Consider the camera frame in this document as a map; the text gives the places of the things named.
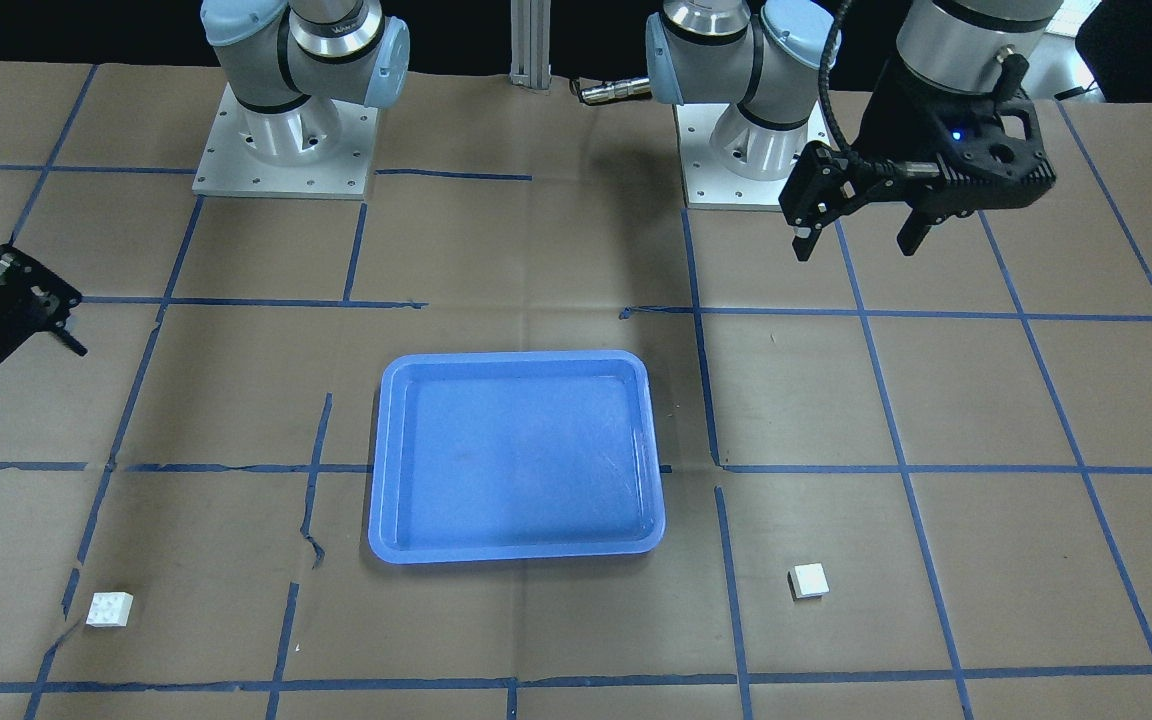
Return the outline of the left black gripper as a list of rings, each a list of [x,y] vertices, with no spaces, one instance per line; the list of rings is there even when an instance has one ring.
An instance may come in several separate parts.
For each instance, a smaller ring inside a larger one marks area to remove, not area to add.
[[[870,202],[896,199],[896,165],[937,172],[908,185],[910,213],[896,236],[905,258],[947,215],[1026,209],[1041,199],[1055,185],[1055,170],[1036,106],[1021,88],[1028,61],[1005,60],[996,69],[1000,78],[983,94],[961,94],[923,79],[904,61],[887,61],[861,118],[859,156],[809,142],[780,192],[796,259],[810,259],[827,225]]]

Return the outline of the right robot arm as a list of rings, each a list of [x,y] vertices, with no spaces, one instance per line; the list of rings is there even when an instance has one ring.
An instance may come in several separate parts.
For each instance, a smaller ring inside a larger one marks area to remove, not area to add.
[[[381,109],[410,67],[410,28],[378,1],[205,1],[200,24],[227,88],[192,191],[227,199],[361,200]],[[67,324],[83,295],[0,245],[0,366],[36,336],[88,350]]]

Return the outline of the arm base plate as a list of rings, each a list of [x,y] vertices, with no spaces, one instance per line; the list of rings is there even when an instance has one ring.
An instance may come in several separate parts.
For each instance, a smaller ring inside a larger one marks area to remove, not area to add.
[[[381,109],[310,97],[262,114],[225,88],[192,190],[206,197],[365,200]]]
[[[801,150],[832,137],[818,103],[806,122],[770,129],[735,104],[675,106],[687,209],[778,211],[780,195]]]

